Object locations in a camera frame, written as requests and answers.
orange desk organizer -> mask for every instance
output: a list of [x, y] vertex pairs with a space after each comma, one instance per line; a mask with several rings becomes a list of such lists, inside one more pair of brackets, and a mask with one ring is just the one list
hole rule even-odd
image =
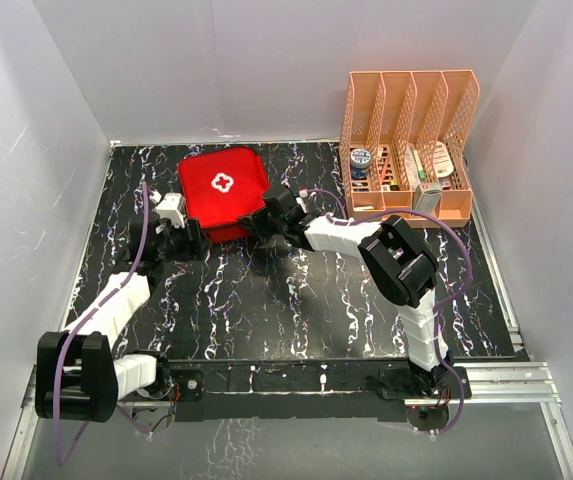
[[[473, 192], [463, 166], [463, 150], [479, 98], [471, 70], [351, 72], [339, 154], [346, 206], [360, 219], [388, 208], [412, 208], [404, 156], [409, 142], [419, 153], [426, 181], [438, 181], [433, 168], [435, 142], [443, 142], [455, 171], [433, 215], [451, 227], [470, 220]], [[374, 165], [364, 180], [350, 176], [350, 152], [367, 149]], [[398, 191], [382, 185], [395, 178]], [[360, 211], [359, 207], [372, 207]], [[434, 227], [421, 217], [402, 214], [413, 227]]]

white wall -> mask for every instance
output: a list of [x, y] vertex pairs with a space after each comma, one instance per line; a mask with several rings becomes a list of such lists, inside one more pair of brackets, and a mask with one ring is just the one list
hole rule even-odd
[[472, 68], [485, 92], [534, 0], [34, 3], [108, 138], [172, 143], [336, 137], [351, 70]]
[[0, 475], [70, 295], [108, 143], [30, 0], [0, 0]]
[[527, 346], [573, 438], [573, 2], [540, 2], [478, 113], [477, 199]]

marble pattern table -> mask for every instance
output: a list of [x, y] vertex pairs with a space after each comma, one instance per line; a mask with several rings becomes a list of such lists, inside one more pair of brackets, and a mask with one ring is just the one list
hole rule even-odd
[[[343, 199], [337, 144], [252, 144], [271, 184], [325, 188]], [[179, 191], [177, 164], [225, 145], [120, 147], [113, 150], [91, 229], [75, 298], [74, 320], [97, 296], [125, 245], [129, 221], [142, 213], [140, 182], [165, 194]], [[332, 198], [320, 209], [339, 213]], [[512, 357], [498, 295], [471, 221], [457, 229], [473, 261], [474, 281], [441, 314], [456, 357]], [[438, 230], [422, 232], [441, 269], [437, 298], [464, 277], [457, 246]], [[296, 360], [405, 357], [403, 325], [360, 261], [336, 253], [242, 239], [213, 246], [205, 262], [175, 263], [163, 285], [135, 315], [115, 355], [134, 349], [166, 352], [171, 360]]]

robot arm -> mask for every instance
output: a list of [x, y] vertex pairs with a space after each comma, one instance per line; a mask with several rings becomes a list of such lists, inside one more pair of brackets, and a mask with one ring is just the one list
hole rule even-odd
[[[441, 338], [435, 342], [435, 274], [437, 260], [428, 246], [400, 217], [384, 222], [349, 224], [330, 215], [307, 211], [305, 202], [284, 186], [264, 194], [266, 207], [240, 223], [259, 238], [281, 234], [292, 246], [311, 251], [331, 251], [360, 258], [386, 299], [397, 306], [403, 319], [409, 347], [411, 370], [428, 376], [431, 386], [443, 377], [442, 358], [448, 347]], [[168, 388], [168, 364], [159, 352], [138, 352], [116, 361], [112, 348], [134, 313], [149, 299], [151, 290], [163, 280], [168, 261], [203, 260], [210, 247], [196, 219], [183, 214], [180, 194], [168, 194], [158, 203], [148, 225], [131, 224], [130, 244], [116, 261], [116, 273], [84, 312], [98, 308], [93, 318], [73, 339], [65, 359], [62, 380], [61, 414], [64, 419], [107, 421], [116, 402], [135, 390]], [[142, 228], [147, 241], [141, 262], [122, 288], [139, 246]], [[38, 344], [36, 410], [52, 417], [53, 384], [57, 357], [64, 340], [77, 320], [61, 332], [48, 332]]]
[[402, 317], [410, 361], [426, 372], [438, 367], [436, 337], [441, 358], [447, 358], [448, 346], [435, 332], [433, 313], [437, 259], [402, 218], [349, 223], [311, 214], [301, 198], [282, 185], [268, 190], [264, 202], [264, 211], [243, 219], [247, 228], [259, 237], [281, 233], [299, 248], [359, 258]]

white cross symbol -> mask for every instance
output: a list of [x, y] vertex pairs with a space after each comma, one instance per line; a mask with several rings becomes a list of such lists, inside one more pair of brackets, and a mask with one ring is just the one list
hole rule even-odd
[[231, 187], [235, 183], [233, 177], [229, 177], [225, 173], [218, 173], [215, 178], [210, 182], [211, 186], [215, 190], [219, 190], [222, 193], [230, 192]]

